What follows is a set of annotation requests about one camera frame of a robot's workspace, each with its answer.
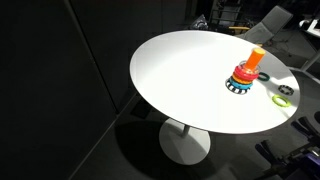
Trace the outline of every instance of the chair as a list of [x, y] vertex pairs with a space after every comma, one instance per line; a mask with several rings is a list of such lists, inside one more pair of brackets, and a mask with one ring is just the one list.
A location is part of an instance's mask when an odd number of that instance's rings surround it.
[[264, 44], [274, 37], [292, 18], [292, 14], [280, 6], [275, 6], [257, 25], [248, 27], [229, 27], [233, 30], [247, 30], [244, 34], [236, 35], [254, 44]]

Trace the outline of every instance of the stacking ring toy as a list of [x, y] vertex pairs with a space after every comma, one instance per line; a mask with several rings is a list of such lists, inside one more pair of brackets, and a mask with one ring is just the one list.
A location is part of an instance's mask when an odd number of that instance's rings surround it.
[[269, 81], [270, 76], [268, 74], [264, 73], [264, 72], [260, 72], [258, 79], [260, 81]]
[[235, 73], [232, 74], [232, 78], [233, 78], [233, 80], [235, 80], [235, 81], [237, 81], [238, 83], [241, 83], [241, 84], [251, 84], [252, 83], [252, 81], [242, 80]]
[[294, 93], [294, 90], [290, 86], [280, 85], [278, 90], [288, 96], [291, 96]]
[[239, 88], [236, 88], [234, 87], [231, 83], [230, 83], [230, 78], [226, 80], [226, 87], [233, 93], [235, 94], [246, 94], [248, 92], [248, 89], [239, 89]]
[[[285, 104], [282, 104], [279, 102], [279, 99], [283, 100], [285, 102]], [[291, 106], [291, 102], [289, 101], [289, 99], [287, 99], [286, 97], [280, 96], [279, 94], [276, 94], [272, 97], [272, 101], [280, 106], [280, 107], [289, 107]]]
[[252, 83], [251, 84], [239, 84], [232, 77], [230, 77], [229, 81], [234, 87], [236, 87], [238, 89], [242, 89], [242, 90], [249, 89], [253, 85]]
[[246, 74], [245, 72], [242, 71], [242, 69], [240, 69], [239, 66], [236, 66], [234, 72], [239, 78], [246, 81], [253, 81], [257, 79], [257, 77], [259, 76], [259, 74]]

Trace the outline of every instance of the table top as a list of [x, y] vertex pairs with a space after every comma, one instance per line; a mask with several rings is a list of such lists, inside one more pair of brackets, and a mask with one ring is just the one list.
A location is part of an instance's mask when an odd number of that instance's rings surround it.
[[[299, 23], [299, 26], [301, 27], [305, 21], [308, 21], [308, 20], [301, 21]], [[314, 28], [317, 25], [317, 23], [318, 23], [318, 19], [313, 20], [311, 25], [309, 26], [309, 28], [305, 32], [320, 38], [320, 29], [315, 29]]]
[[[229, 91], [226, 80], [256, 45], [208, 31], [178, 31], [142, 44], [130, 63], [131, 79], [142, 97], [167, 116], [195, 128], [220, 133], [253, 133], [287, 121], [300, 101], [291, 71], [269, 52], [260, 61], [270, 80], [254, 80], [247, 94]], [[292, 106], [272, 101], [279, 85], [294, 89]]]

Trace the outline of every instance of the dark wall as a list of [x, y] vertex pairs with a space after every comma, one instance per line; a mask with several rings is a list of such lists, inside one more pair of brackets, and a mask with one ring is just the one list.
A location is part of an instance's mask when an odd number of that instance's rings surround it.
[[67, 179], [110, 98], [62, 0], [2, 1], [0, 22], [0, 178]]
[[156, 35], [183, 29], [186, 1], [71, 0], [119, 111], [134, 92], [134, 51]]

